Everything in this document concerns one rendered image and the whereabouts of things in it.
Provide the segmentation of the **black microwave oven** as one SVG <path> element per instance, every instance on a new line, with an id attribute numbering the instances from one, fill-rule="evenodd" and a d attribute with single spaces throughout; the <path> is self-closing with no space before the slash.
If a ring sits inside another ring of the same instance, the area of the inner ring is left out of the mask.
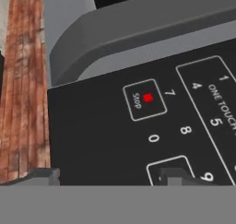
<path id="1" fill-rule="evenodd" d="M 151 185 L 147 165 L 180 155 L 195 178 L 236 185 L 236 73 L 219 55 L 50 89 L 48 106 L 63 185 Z"/>

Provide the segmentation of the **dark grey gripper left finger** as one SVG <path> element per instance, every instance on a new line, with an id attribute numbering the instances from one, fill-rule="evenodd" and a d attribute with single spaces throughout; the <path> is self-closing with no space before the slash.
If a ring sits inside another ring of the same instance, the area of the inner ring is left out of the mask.
<path id="1" fill-rule="evenodd" d="M 26 176 L 17 178 L 13 181 L 0 183 L 0 186 L 57 186 L 60 184 L 59 177 L 59 169 L 35 168 L 31 169 Z"/>

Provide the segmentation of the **grey microwave door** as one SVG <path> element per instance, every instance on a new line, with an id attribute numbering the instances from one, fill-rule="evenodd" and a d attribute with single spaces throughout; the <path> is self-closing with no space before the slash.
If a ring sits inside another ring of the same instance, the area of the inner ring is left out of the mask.
<path id="1" fill-rule="evenodd" d="M 51 89 L 69 85 L 141 78 L 152 69 L 164 73 L 175 65 L 221 56 L 236 73 L 236 20 L 102 57 L 73 82 L 51 84 L 50 54 L 65 30 L 82 15 L 129 0 L 44 0 L 47 81 Z"/>

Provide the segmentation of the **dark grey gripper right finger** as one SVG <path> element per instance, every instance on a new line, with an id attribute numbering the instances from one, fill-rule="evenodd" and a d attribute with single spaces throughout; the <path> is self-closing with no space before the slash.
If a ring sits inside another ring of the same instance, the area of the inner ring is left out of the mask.
<path id="1" fill-rule="evenodd" d="M 159 185 L 162 186 L 216 186 L 215 183 L 194 178 L 182 168 L 161 168 Z"/>

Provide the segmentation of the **microwave start button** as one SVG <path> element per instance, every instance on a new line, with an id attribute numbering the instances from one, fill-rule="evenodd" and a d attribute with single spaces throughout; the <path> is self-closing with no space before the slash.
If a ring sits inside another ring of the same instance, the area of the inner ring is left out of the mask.
<path id="1" fill-rule="evenodd" d="M 177 157 L 151 162 L 147 165 L 147 176 L 152 186 L 159 185 L 159 170 L 161 168 L 182 168 L 189 175 L 195 177 L 188 158 L 184 155 L 180 155 Z"/>

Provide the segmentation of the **reddish wooden cabinet panel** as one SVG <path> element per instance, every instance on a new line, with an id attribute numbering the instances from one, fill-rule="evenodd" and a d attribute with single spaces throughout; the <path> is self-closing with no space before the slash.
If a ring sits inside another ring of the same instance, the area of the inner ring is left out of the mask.
<path id="1" fill-rule="evenodd" d="M 0 183 L 50 162 L 44 0 L 9 0 L 0 96 Z"/>

